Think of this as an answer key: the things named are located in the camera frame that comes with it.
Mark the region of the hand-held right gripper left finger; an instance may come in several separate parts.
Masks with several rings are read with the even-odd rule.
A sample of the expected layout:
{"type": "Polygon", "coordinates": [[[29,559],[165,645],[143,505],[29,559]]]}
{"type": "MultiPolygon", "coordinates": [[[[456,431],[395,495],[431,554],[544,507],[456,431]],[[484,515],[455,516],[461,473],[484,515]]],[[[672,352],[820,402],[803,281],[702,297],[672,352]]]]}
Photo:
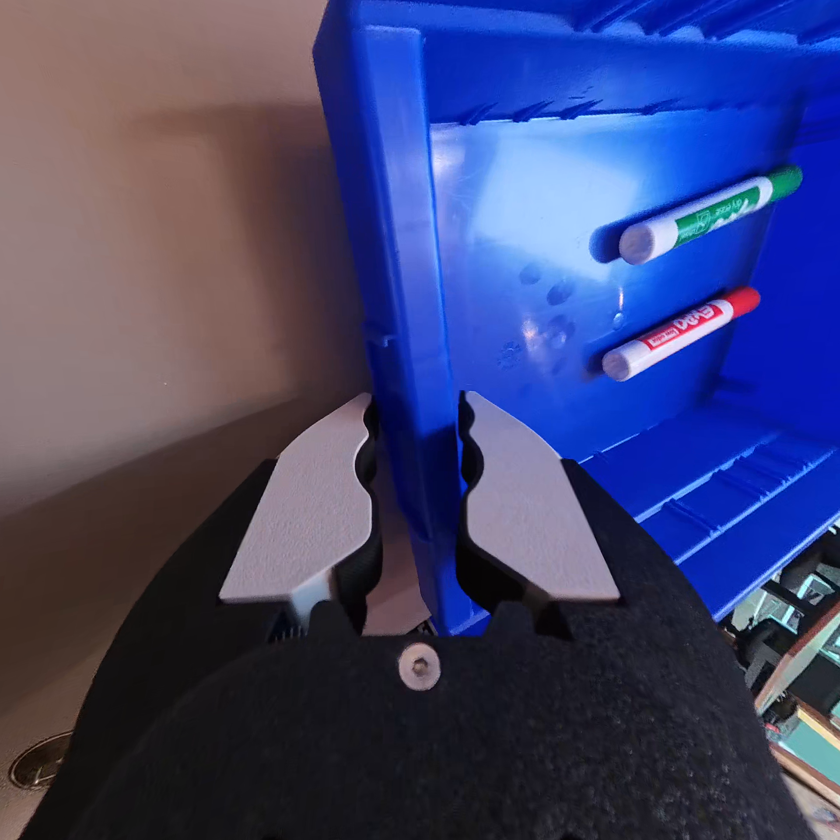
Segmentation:
{"type": "Polygon", "coordinates": [[[361,393],[280,452],[220,602],[281,603],[307,628],[316,604],[336,601],[362,631],[383,563],[372,488],[377,435],[373,397],[361,393]]]}

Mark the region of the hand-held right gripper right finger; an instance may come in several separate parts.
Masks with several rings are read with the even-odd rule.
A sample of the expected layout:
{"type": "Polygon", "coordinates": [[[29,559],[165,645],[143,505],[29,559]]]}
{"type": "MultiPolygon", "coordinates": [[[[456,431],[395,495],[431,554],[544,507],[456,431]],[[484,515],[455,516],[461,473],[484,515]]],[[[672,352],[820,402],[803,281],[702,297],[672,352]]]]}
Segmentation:
{"type": "Polygon", "coordinates": [[[561,456],[477,392],[458,400],[458,584],[488,613],[555,603],[613,605],[620,592],[561,456]]]}

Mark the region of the white red-label whiteboard marker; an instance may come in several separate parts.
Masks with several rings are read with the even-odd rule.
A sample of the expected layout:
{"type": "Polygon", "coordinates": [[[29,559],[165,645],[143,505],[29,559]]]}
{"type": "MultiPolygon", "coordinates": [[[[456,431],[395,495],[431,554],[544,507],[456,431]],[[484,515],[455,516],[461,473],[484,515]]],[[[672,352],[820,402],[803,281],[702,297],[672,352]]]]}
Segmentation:
{"type": "Polygon", "coordinates": [[[722,329],[733,318],[730,301],[711,300],[608,351],[602,358],[602,371],[615,382],[626,382],[722,329]]]}

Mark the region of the blue plastic bin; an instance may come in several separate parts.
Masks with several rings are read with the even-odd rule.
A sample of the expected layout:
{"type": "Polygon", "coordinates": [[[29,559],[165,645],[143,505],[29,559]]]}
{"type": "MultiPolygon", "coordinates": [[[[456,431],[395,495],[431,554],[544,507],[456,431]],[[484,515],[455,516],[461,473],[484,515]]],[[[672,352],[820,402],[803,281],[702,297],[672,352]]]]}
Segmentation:
{"type": "Polygon", "coordinates": [[[580,462],[718,621],[838,520],[838,2],[329,2],[313,47],[395,490],[437,629],[458,398],[580,462]],[[629,226],[784,165],[641,266],[629,226]],[[634,378],[610,350],[759,306],[634,378]]]}

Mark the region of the green whiteboard marker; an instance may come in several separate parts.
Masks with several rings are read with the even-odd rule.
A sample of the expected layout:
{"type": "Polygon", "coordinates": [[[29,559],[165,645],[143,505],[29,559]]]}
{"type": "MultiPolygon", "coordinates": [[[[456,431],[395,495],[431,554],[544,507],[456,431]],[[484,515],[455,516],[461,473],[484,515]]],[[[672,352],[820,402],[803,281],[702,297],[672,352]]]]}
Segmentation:
{"type": "Polygon", "coordinates": [[[755,214],[795,193],[802,168],[787,164],[627,227],[618,241],[619,256],[641,266],[670,250],[755,214]]]}

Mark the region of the metal table grommet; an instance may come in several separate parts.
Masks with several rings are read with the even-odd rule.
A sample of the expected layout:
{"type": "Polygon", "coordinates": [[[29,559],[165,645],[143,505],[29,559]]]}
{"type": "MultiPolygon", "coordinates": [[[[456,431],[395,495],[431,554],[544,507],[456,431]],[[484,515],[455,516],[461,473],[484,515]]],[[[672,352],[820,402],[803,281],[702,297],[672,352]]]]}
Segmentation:
{"type": "Polygon", "coordinates": [[[48,789],[67,758],[72,734],[72,731],[57,733],[21,752],[8,770],[11,785],[21,791],[48,789]]]}

